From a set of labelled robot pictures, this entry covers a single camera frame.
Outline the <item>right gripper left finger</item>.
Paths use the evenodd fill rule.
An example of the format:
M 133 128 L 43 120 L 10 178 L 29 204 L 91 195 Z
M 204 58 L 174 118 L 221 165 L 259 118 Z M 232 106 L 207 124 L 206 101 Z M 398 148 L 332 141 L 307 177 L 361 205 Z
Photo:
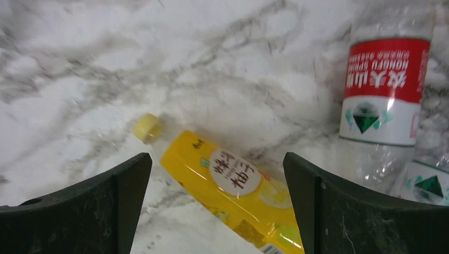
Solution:
M 129 253 L 152 160 L 140 153 L 87 180 L 1 207 L 1 253 Z

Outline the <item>yellow drink bottle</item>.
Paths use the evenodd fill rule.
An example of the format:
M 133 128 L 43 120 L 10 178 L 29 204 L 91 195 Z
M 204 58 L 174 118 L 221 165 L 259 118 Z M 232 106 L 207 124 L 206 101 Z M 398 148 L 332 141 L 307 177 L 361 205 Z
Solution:
M 190 195 L 262 253 L 304 253 L 286 183 L 166 114 L 144 114 L 133 133 Z

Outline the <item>red label clear bottle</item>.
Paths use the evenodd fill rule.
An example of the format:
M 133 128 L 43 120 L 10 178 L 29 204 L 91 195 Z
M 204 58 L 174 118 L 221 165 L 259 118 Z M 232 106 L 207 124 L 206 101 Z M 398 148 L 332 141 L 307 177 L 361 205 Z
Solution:
M 368 1 L 351 25 L 335 173 L 390 194 L 416 144 L 432 1 Z

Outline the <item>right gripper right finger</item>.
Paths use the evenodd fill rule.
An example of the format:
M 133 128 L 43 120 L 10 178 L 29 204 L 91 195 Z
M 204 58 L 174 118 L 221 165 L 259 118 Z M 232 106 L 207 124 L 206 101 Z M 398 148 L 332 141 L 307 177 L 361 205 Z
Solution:
M 306 254 L 448 253 L 448 207 L 370 190 L 292 152 L 283 168 Z

